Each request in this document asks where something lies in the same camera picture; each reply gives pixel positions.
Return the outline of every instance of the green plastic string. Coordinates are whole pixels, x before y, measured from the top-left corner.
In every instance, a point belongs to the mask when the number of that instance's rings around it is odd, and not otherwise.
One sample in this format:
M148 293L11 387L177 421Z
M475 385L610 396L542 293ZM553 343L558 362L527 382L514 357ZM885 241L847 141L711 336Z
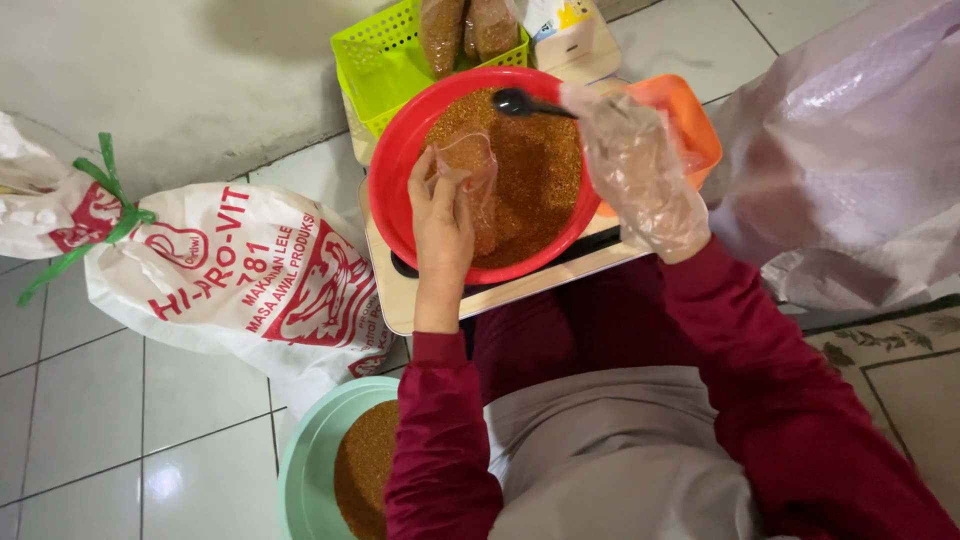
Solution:
M106 173L87 158L77 158L73 162L73 166L75 169L83 171L93 177L93 180L97 181L97 184L102 185L105 190L109 191L110 194L116 197L123 205L123 209L120 212L120 220L113 226L113 230L110 231L107 238L103 240L103 243L112 244L127 234L130 234L130 231L141 222L147 224L155 222L156 214L149 210L137 208L136 205L127 198L127 194L123 192L120 181L117 179L117 167L113 160L113 138L110 134L100 134L100 152L104 156L104 165L107 167ZM54 259L53 263L37 276L26 290L20 293L20 298L16 301L16 304L20 307L29 304L30 300L34 298L36 292L43 285L56 279L57 276L62 274L71 264L83 258L86 252L93 248L93 245L94 244L84 244L70 253L63 254Z

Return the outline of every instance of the white wall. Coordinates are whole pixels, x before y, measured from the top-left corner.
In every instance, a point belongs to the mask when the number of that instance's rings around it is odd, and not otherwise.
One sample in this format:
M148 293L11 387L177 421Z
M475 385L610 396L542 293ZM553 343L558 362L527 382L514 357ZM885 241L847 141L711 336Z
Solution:
M3 0L0 110L65 161L112 132L133 196L227 180L346 128L330 36L392 3Z

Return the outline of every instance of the orange plastic container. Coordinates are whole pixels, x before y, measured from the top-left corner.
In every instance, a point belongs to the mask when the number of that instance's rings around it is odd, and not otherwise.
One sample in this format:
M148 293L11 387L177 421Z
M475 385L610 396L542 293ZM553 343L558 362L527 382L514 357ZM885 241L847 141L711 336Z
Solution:
M707 175L723 157L720 139L713 130L709 116L700 105L700 100L679 75L659 75L652 79L624 86L625 91L643 105L665 110L673 128L684 144L684 151L695 152L703 157L703 163L686 175L686 180L697 191L703 186ZM613 215L606 203L597 210L601 215Z

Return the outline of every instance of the red sleeve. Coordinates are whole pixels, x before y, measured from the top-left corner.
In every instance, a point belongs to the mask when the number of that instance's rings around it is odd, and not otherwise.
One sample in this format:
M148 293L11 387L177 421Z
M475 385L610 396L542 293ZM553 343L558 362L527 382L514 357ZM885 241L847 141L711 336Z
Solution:
M768 533L960 538L852 388L780 314L754 267L714 238L660 270L667 310L708 355L700 373L718 410L717 440L743 465Z
M490 465L480 376L464 337L414 332L399 388L394 469L384 499L387 536L487 538L503 508Z

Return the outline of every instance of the hand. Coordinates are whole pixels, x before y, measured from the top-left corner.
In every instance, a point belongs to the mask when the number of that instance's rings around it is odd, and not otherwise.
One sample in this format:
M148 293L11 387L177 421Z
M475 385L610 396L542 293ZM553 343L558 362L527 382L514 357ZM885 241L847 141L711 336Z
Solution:
M660 113L626 94L573 85L561 85L560 94L580 117L590 179L616 211L623 241L648 244L668 264L699 253L710 240L707 206L686 182Z
M473 260L473 218L461 188L468 173L454 170L427 180L433 159L434 150L428 148L407 182L420 272L414 330L456 333L464 279Z

